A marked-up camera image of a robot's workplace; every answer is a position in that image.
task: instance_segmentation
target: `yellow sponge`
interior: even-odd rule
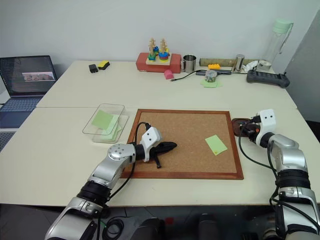
[[[219,64],[209,64],[208,68],[209,69],[220,69],[220,65]]]
[[[98,64],[98,69],[100,69],[100,70],[105,70],[109,65],[110,65],[110,62],[109,62],[109,61],[107,61],[107,60],[101,61],[101,62]]]

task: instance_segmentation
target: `white table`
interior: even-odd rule
[[[0,203],[65,206],[80,191],[110,146],[94,143],[82,133],[95,109],[37,107],[0,152]],[[230,110],[231,118],[239,118],[254,116],[261,109],[248,107],[223,110]],[[136,111],[137,108],[126,108],[130,117],[120,143],[127,142]],[[319,201],[319,142],[298,110],[275,109],[275,114],[276,133],[300,144],[307,160],[311,187]],[[243,149],[255,160],[268,162],[266,150],[246,139],[243,140]],[[239,156],[244,180],[131,179],[109,205],[268,204],[275,188],[272,172],[250,162],[241,153]]]
[[[163,73],[140,72],[134,62],[111,62],[90,73],[98,61],[75,61],[37,107],[97,107],[101,103],[126,108],[285,108],[297,106],[288,92],[275,85],[247,83],[245,74],[218,76],[223,87],[204,88],[203,76],[171,82]],[[176,78],[186,73],[175,74]]]

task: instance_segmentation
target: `pink block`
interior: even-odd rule
[[[165,77],[165,79],[173,79],[174,74],[172,73],[172,71],[170,69],[168,69],[168,70],[164,71],[164,77]]]

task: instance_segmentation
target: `metal cup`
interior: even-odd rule
[[[235,56],[235,62],[231,69],[233,73],[240,73],[242,69],[242,64],[244,63],[245,55],[237,54]]]
[[[193,55],[185,55],[183,57],[183,70],[190,74],[195,71],[196,67],[196,56]]]

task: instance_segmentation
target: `green bottle cap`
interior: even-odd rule
[[[275,20],[272,31],[276,34],[286,34],[293,25],[294,23],[291,21],[277,19]]]

